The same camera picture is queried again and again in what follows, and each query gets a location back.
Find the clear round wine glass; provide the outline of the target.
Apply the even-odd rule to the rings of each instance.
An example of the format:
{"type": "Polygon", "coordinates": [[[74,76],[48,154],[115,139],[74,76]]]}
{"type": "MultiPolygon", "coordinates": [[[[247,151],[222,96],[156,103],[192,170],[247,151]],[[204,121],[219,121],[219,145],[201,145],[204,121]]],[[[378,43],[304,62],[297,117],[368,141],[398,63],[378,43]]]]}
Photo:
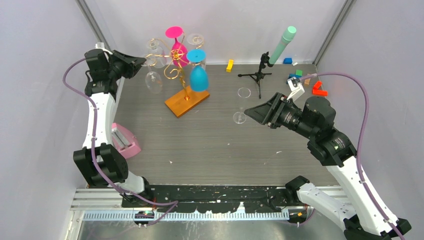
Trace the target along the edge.
{"type": "Polygon", "coordinates": [[[152,54],[146,54],[144,57],[146,61],[143,65],[148,68],[148,72],[145,75],[145,84],[151,93],[159,94],[163,89],[162,78],[155,70],[153,70],[153,67],[156,66],[158,61],[152,54]]]}

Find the clear flute wine glass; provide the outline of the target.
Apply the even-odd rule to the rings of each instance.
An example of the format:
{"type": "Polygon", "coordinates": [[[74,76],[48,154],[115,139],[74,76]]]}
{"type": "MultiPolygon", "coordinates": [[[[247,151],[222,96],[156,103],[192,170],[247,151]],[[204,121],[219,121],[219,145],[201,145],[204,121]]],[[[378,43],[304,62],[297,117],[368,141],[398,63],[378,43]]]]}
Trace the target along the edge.
{"type": "Polygon", "coordinates": [[[248,98],[251,96],[251,90],[247,87],[241,87],[237,91],[237,111],[233,114],[233,121],[241,125],[247,120],[247,116],[244,113],[248,98]]]}

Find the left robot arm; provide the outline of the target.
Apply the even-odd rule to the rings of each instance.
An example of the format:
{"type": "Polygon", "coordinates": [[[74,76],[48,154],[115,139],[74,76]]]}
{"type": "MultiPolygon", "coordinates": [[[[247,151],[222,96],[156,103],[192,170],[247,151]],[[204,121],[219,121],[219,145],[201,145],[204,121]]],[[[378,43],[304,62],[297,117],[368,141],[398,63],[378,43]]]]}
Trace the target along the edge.
{"type": "Polygon", "coordinates": [[[129,171],[127,160],[114,146],[112,128],[117,82],[134,77],[146,58],[100,47],[87,51],[77,62],[88,66],[85,89],[65,86],[87,100],[89,116],[85,140],[82,148],[73,152],[73,161],[89,186],[115,188],[121,194],[134,195],[141,207],[148,207],[153,193],[147,190],[145,178],[129,171]]]}

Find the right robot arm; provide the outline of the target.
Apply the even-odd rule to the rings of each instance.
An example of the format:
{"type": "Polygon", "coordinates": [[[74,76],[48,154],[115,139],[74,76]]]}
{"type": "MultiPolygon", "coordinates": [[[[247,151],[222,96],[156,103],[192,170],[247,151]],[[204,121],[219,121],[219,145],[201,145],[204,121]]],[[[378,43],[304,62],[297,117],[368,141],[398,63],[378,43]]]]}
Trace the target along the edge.
{"type": "Polygon", "coordinates": [[[288,203],[313,207],[334,222],[348,240],[390,240],[411,230],[409,221],[388,209],[357,166],[357,150],[334,127],[336,111],[326,98],[309,97],[304,108],[299,108],[276,93],[266,103],[246,109],[245,114],[272,129],[286,127],[307,138],[310,153],[333,175],[350,201],[347,205],[297,176],[285,185],[288,203]]]}

